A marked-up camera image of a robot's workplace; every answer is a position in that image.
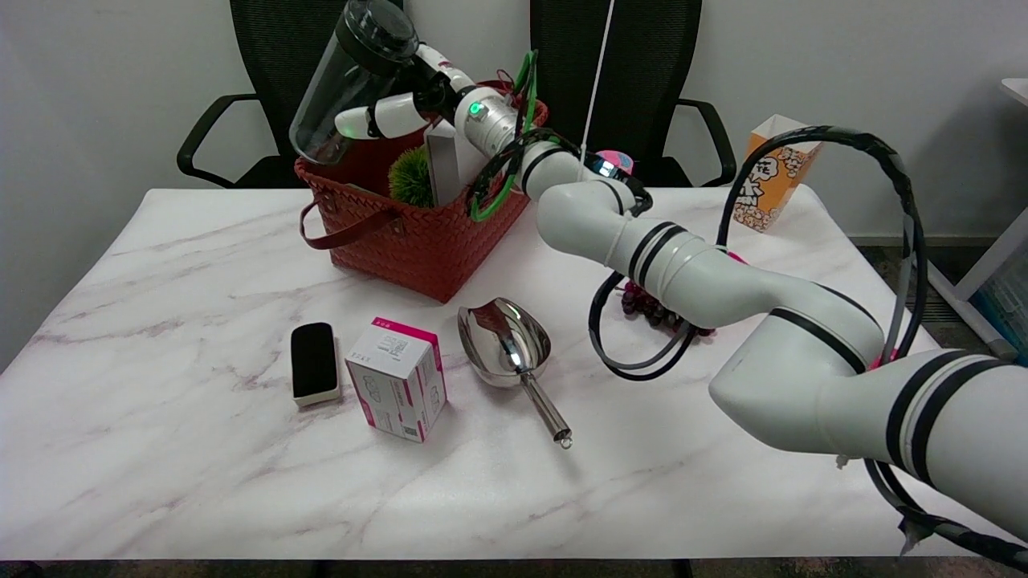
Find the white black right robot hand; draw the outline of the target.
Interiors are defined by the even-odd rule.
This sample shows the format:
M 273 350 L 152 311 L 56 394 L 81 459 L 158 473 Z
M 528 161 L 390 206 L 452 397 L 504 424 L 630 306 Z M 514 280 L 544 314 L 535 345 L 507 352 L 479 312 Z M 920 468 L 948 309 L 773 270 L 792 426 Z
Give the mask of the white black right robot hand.
M 478 87 L 446 56 L 425 43 L 418 45 L 411 64 L 400 70 L 400 80 L 414 91 L 337 113 L 333 122 L 339 134 L 354 140 L 396 139 L 425 128 L 430 115 L 452 120 L 460 99 Z

